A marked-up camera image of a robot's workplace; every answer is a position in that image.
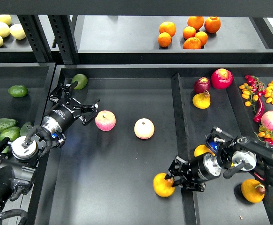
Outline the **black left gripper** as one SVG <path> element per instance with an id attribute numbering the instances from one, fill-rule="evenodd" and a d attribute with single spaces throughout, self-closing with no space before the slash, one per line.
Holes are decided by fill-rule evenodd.
<path id="1" fill-rule="evenodd" d="M 80 120 L 82 125 L 86 126 L 98 115 L 98 104 L 101 99 L 90 105 L 78 105 L 79 101 L 71 95 L 77 84 L 77 81 L 72 84 L 59 84 L 49 94 L 49 100 L 56 104 L 45 113 L 42 127 L 51 134 L 65 132 L 76 120 Z"/>

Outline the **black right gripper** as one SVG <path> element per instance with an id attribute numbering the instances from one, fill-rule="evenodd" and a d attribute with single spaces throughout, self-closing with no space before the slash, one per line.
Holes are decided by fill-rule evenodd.
<path id="1" fill-rule="evenodd" d="M 216 157 L 210 153 L 205 153 L 190 161 L 186 161 L 176 156 L 168 168 L 168 173 L 164 179 L 175 180 L 173 187 L 180 187 L 185 190 L 203 192 L 206 182 L 220 177 L 221 168 L 215 162 Z"/>

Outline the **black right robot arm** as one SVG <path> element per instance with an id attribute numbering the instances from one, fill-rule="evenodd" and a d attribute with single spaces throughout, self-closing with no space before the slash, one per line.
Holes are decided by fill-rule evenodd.
<path id="1" fill-rule="evenodd" d="M 172 179 L 173 187 L 203 192 L 207 181 L 249 172 L 265 186 L 266 194 L 273 196 L 273 145 L 246 136 L 233 137 L 213 127 L 205 146 L 209 152 L 188 161 L 176 156 L 164 179 Z"/>

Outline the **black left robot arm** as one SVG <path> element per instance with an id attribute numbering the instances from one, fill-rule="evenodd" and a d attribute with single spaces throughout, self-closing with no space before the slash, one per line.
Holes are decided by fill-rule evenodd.
<path id="1" fill-rule="evenodd" d="M 50 150 L 64 145 L 64 132 L 76 120 L 86 126 L 97 116 L 100 99 L 90 105 L 82 105 L 71 95 L 77 85 L 77 82 L 59 84 L 49 94 L 49 100 L 54 105 L 44 114 L 41 125 L 30 127 L 26 135 L 14 141 L 9 137 L 0 141 L 0 223 L 12 217 L 19 217 L 20 225 L 27 223 L 27 211 L 5 211 L 6 203 L 17 200 L 32 189 L 39 161 Z"/>

